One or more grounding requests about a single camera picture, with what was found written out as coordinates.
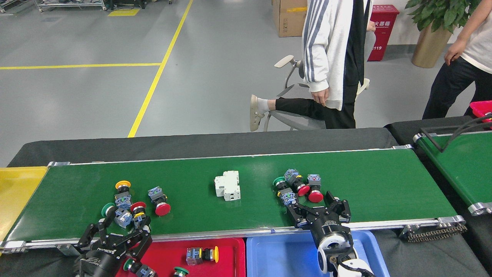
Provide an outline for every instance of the gray floor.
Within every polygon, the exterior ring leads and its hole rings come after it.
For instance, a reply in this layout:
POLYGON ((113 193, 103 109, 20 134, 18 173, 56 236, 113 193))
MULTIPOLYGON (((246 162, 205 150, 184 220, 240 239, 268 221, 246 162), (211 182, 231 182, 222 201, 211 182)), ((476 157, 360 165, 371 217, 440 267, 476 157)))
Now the gray floor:
MULTIPOLYGON (((108 17, 97 7, 40 13, 27 2, 0 14, 0 67, 160 63, 187 4, 160 0, 108 17)), ((367 64, 358 128, 422 116, 440 62, 418 68, 405 49, 367 64)), ((248 132, 251 93, 277 95, 288 69, 273 64, 300 52, 299 37, 277 37, 270 1, 194 0, 136 136, 248 132)), ((0 70, 0 167, 31 141, 128 136, 157 69, 0 70)), ((448 116, 462 115, 473 91, 448 116)), ((272 119, 269 130, 288 127, 272 119)))

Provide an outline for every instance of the yellow tray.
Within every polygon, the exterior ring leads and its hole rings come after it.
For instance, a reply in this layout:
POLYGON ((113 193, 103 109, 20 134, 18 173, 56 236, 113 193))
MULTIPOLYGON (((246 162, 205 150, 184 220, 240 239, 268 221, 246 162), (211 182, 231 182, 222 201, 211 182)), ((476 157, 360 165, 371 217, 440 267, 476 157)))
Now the yellow tray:
POLYGON ((47 170, 47 167, 0 168, 0 241, 5 239, 47 170))

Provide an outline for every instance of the red tray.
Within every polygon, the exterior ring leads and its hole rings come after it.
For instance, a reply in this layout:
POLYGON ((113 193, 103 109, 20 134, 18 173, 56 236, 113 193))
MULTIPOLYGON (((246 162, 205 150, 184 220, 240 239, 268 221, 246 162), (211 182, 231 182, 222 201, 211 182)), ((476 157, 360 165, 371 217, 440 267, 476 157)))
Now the red tray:
MULTIPOLYGON (((492 112, 492 101, 480 101, 471 102, 470 108, 473 110, 473 114, 477 117, 485 116, 486 113, 492 112)), ((491 122, 490 119, 484 119, 483 122, 491 122)))
MULTIPOLYGON (((141 261, 155 270, 159 277, 171 277, 175 267, 189 271, 189 277, 246 277, 245 243, 243 239, 215 239, 182 242, 153 242, 141 261), (218 246, 218 263, 203 261, 201 265, 186 263, 186 249, 189 247, 213 248, 218 246)), ((135 277, 123 267, 116 277, 135 277)))

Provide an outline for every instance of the fire extinguisher cabinet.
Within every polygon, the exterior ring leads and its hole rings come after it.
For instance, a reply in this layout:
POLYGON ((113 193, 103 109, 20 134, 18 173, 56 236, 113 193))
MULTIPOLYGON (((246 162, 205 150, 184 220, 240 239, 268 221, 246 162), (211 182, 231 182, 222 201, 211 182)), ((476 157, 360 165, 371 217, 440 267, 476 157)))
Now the fire extinguisher cabinet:
POLYGON ((391 30, 400 12, 393 5, 373 5, 370 20, 376 24, 376 43, 368 61, 381 61, 388 46, 391 30))

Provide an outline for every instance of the shoe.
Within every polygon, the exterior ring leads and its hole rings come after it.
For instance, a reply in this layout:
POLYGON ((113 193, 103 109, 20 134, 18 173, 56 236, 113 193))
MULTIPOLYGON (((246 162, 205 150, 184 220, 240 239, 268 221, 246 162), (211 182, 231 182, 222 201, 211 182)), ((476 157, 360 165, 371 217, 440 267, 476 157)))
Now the shoe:
POLYGON ((249 129, 254 132, 258 130, 260 126, 260 120, 265 117, 265 114, 261 114, 258 111, 258 98, 256 95, 251 95, 251 102, 249 103, 249 129))

